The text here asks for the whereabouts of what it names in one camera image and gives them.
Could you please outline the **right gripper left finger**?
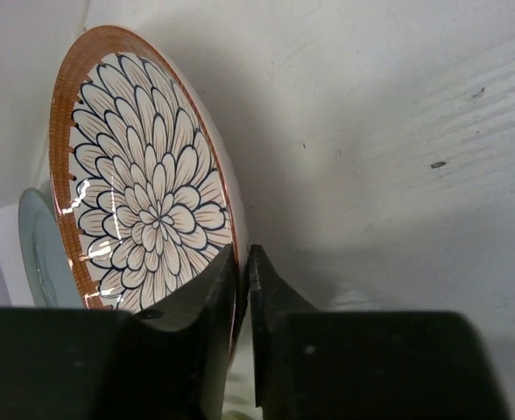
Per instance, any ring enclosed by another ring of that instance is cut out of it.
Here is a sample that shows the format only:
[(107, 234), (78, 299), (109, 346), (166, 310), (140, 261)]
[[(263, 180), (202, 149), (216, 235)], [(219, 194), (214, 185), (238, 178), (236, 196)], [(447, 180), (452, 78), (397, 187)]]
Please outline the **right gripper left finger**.
[(217, 419), (236, 294), (231, 247), (132, 314), (0, 308), (0, 419)]

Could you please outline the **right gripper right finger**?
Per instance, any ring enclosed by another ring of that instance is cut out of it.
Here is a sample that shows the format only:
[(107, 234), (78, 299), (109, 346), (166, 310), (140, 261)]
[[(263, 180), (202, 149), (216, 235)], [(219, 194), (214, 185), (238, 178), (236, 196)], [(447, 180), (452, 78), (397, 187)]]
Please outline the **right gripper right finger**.
[(255, 401), (266, 419), (507, 419), (476, 328), (453, 311), (322, 311), (247, 263)]

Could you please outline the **blue-grey round plate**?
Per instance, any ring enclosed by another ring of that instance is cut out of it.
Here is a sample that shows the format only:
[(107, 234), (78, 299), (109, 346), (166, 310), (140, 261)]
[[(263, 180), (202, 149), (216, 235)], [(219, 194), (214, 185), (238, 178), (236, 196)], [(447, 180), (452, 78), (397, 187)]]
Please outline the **blue-grey round plate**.
[(33, 303), (41, 308), (81, 309), (51, 202), (36, 188), (18, 203), (18, 233)]

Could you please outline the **floral brown-rimmed plate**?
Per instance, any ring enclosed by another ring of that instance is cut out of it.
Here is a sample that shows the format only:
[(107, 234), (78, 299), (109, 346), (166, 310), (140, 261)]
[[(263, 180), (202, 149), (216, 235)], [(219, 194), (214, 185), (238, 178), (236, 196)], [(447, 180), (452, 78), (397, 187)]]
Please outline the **floral brown-rimmed plate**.
[(58, 72), (49, 120), (56, 221), (81, 303), (140, 312), (226, 245), (249, 252), (233, 165), (187, 77), (147, 40), (99, 25)]

